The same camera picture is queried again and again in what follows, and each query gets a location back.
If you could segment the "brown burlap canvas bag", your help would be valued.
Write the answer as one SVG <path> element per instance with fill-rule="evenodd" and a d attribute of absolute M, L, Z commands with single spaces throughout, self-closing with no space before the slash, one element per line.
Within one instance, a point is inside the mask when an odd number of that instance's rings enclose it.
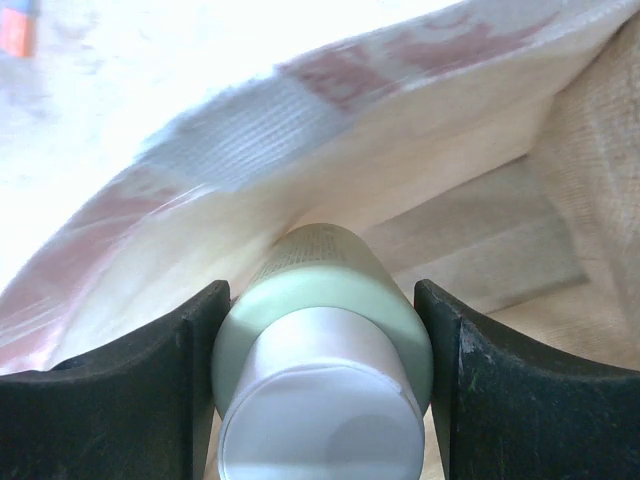
<path fill-rule="evenodd" d="M 572 353 L 628 306 L 525 156 L 635 1 L 39 1 L 1 56 L 1 370 L 46 370 L 285 232 L 362 235 Z"/>

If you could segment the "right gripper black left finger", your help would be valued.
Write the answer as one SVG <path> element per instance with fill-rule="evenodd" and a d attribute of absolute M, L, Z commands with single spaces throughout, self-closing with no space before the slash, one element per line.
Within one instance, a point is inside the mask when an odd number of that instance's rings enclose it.
<path fill-rule="evenodd" d="M 214 414 L 211 352 L 229 310 L 229 285 L 215 281 L 49 371 L 2 376 L 2 478 L 202 478 Z"/>

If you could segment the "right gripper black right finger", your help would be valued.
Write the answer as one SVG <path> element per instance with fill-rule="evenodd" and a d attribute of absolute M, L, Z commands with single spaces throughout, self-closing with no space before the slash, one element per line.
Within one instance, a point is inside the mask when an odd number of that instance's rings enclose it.
<path fill-rule="evenodd" d="M 639 373 L 543 344 L 429 280 L 431 412 L 448 479 L 636 479 Z"/>

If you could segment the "beige jar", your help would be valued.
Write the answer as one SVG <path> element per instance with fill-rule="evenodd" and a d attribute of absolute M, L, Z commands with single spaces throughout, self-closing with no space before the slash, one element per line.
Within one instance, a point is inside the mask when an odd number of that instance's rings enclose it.
<path fill-rule="evenodd" d="M 366 243 L 331 224 L 278 241 L 212 352 L 223 479 L 416 479 L 429 335 Z"/>

